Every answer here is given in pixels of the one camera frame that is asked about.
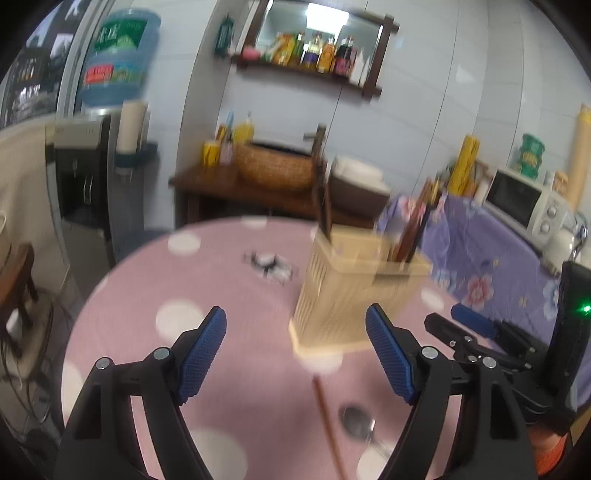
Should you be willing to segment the right hand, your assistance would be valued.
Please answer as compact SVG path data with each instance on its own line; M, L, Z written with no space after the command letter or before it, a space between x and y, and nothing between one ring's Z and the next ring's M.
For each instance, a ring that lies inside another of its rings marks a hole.
M542 423L530 426L528 435L538 478L545 479L565 462L572 450L572 435L568 433L560 436Z

